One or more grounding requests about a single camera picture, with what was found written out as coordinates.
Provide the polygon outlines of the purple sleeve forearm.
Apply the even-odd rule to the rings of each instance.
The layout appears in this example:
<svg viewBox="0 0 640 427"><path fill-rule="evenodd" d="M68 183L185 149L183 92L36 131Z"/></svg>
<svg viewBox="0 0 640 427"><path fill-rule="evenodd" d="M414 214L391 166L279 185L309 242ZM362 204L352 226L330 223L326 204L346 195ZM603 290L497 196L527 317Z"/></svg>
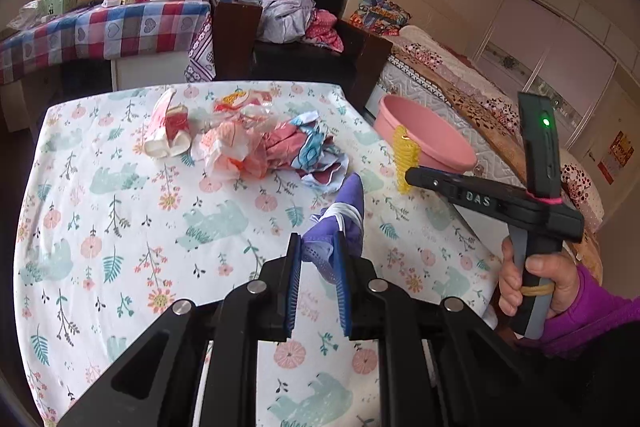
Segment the purple sleeve forearm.
<svg viewBox="0 0 640 427"><path fill-rule="evenodd" d="M523 339L520 345L537 348L546 355L567 357L587 343L627 324L639 324L639 298L615 296L601 287L583 267L560 256L544 260L535 256L526 263L555 285L554 315L544 322L538 340Z"/></svg>

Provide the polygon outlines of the person's right hand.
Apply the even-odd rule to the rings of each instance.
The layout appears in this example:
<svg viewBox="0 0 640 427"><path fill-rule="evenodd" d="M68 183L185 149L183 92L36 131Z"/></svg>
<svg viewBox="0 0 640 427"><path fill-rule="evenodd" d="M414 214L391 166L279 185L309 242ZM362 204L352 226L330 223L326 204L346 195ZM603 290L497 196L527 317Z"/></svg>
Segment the person's right hand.
<svg viewBox="0 0 640 427"><path fill-rule="evenodd" d="M508 317L514 317L523 302L521 287L522 270L514 262L514 247L510 237L501 244L503 262L499 272L499 308ZM541 280L548 280L554 286L552 300L548 311L548 319L565 312L576 300L580 288L580 280L576 265L565 253L533 255L525 261L525 269L529 274Z"/></svg>

